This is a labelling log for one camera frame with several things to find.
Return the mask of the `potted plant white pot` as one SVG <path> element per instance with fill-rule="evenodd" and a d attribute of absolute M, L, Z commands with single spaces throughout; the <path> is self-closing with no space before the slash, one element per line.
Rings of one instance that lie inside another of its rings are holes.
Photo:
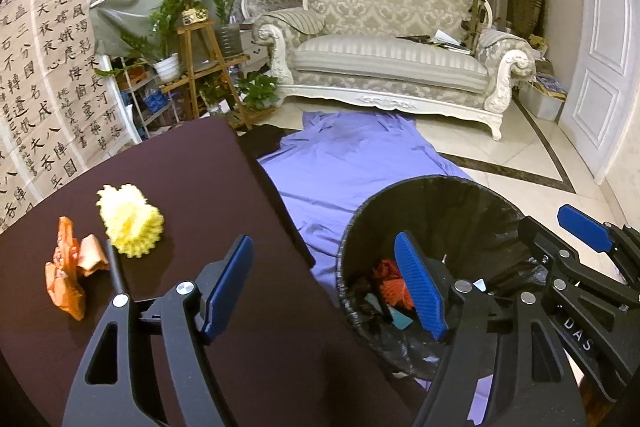
<path fill-rule="evenodd" d="M 183 22 L 183 13 L 195 11 L 196 15 L 203 15 L 206 6 L 201 0 L 160 0 L 160 3 L 149 15 L 148 31 L 145 35 L 138 35 L 128 29 L 119 31 L 119 37 L 126 44 L 126 57 L 132 58 L 132 64 L 122 67 L 100 69 L 93 72 L 100 77 L 117 77 L 122 72 L 130 69 L 166 60 L 171 56 L 171 36 L 180 23 Z"/>

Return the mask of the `toy rifle on sofa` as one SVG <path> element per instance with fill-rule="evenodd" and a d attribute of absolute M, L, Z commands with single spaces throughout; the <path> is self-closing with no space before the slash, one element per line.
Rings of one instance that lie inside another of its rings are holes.
<path fill-rule="evenodd" d="M 487 0 L 472 0 L 469 8 L 469 18 L 461 23 L 461 27 L 466 31 L 464 46 L 472 55 L 475 54 L 480 34 L 488 21 Z"/>

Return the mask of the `black trash bin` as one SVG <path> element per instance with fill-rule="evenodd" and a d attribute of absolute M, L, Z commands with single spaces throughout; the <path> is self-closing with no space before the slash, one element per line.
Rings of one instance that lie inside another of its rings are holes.
<path fill-rule="evenodd" d="M 393 258 L 394 240 L 408 231 L 427 257 L 456 280 L 482 280 L 486 291 L 511 298 L 544 287 L 546 268 L 518 238 L 523 213 L 472 180 L 419 176 L 369 197 L 350 219 L 336 259 L 336 289 L 344 317 L 387 373 L 433 378 L 444 346 L 413 322 L 398 329 L 367 295 L 380 292 L 374 271 Z"/>

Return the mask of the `calligraphy scroll wall hanging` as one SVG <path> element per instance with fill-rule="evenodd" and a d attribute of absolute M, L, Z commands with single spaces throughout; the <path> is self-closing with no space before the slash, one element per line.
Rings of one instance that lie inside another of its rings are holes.
<path fill-rule="evenodd" d="M 96 52 L 90 0 L 1 1 L 1 228 L 139 143 Z"/>

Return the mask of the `black cylinder tube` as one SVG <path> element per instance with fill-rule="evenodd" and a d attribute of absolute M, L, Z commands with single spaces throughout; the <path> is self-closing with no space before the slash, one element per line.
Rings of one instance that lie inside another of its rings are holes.
<path fill-rule="evenodd" d="M 128 286 L 124 273 L 122 273 L 122 265 L 120 264 L 119 253 L 112 245 L 112 242 L 107 239 L 105 246 L 105 254 L 107 257 L 108 266 L 110 267 L 111 281 L 116 295 L 129 294 Z"/>

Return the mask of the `grey storage box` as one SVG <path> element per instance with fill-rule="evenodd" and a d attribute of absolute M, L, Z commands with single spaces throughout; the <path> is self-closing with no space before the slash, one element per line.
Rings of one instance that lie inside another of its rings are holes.
<path fill-rule="evenodd" d="M 518 99 L 539 119 L 555 121 L 566 101 L 567 92 L 558 80 L 549 75 L 537 75 L 523 81 Z"/>

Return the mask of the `orange wrapper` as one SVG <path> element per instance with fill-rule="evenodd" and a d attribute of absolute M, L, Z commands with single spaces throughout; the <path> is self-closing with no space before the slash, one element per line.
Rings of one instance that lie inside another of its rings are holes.
<path fill-rule="evenodd" d="M 52 260 L 44 265 L 46 289 L 52 303 L 76 321 L 86 313 L 85 293 L 78 282 L 79 249 L 72 220 L 59 217 Z"/>

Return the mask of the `white ornate sofa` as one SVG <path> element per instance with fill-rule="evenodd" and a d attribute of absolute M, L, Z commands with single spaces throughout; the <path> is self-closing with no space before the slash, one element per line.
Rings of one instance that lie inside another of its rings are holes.
<path fill-rule="evenodd" d="M 303 0 L 324 20 L 305 36 L 270 13 L 254 20 L 266 46 L 280 98 L 322 98 L 345 104 L 475 121 L 501 138 L 514 88 L 536 74 L 534 51 L 518 36 L 485 23 L 474 55 L 399 36 L 437 29 L 464 42 L 461 23 L 472 0 Z"/>

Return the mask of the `tan paper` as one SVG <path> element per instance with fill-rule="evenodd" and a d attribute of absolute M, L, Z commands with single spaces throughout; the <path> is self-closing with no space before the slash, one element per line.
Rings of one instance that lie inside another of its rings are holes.
<path fill-rule="evenodd" d="M 107 269 L 108 260 L 99 239 L 93 234 L 81 239 L 77 258 L 78 275 L 90 277 L 93 273 Z"/>

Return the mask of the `white panel door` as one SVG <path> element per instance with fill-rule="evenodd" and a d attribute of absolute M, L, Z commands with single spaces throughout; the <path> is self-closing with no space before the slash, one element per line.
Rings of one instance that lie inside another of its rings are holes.
<path fill-rule="evenodd" d="M 560 118 L 600 184 L 622 146 L 639 82 L 639 0 L 584 0 L 582 38 Z"/>

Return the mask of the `purple cloth on floor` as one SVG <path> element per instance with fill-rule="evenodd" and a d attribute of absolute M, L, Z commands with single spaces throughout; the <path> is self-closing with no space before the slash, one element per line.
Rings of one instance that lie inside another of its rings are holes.
<path fill-rule="evenodd" d="M 314 257 L 312 275 L 337 305 L 338 247 L 369 197 L 417 176 L 469 176 L 399 115 L 307 112 L 303 125 L 259 164 Z"/>

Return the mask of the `metal shelf rack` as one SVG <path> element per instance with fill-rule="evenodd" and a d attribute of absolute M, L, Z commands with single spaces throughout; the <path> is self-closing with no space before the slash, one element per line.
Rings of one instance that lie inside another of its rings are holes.
<path fill-rule="evenodd" d="M 115 57 L 113 65 L 120 69 L 116 76 L 119 94 L 142 141 L 180 124 L 175 99 L 160 90 L 160 76 L 151 66 L 123 57 Z"/>

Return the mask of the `yellow foam fruit net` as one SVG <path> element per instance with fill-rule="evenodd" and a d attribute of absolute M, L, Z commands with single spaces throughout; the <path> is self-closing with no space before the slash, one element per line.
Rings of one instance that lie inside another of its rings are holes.
<path fill-rule="evenodd" d="M 107 238 L 127 258 L 142 258 L 160 240 L 164 216 L 134 184 L 104 185 L 98 192 L 99 214 Z"/>

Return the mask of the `striped cushion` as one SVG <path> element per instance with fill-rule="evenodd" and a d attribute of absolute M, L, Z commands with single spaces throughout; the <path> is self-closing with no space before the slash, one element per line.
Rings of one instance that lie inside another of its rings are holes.
<path fill-rule="evenodd" d="M 322 17 L 303 8 L 277 10 L 271 12 L 270 16 L 286 23 L 305 36 L 320 35 L 324 28 L 324 20 Z"/>

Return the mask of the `small floor potted plant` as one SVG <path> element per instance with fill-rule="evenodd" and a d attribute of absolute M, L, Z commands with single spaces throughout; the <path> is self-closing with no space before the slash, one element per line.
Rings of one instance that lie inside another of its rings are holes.
<path fill-rule="evenodd" d="M 264 110 L 279 102 L 278 80 L 264 72 L 249 72 L 238 81 L 241 104 L 249 109 Z"/>

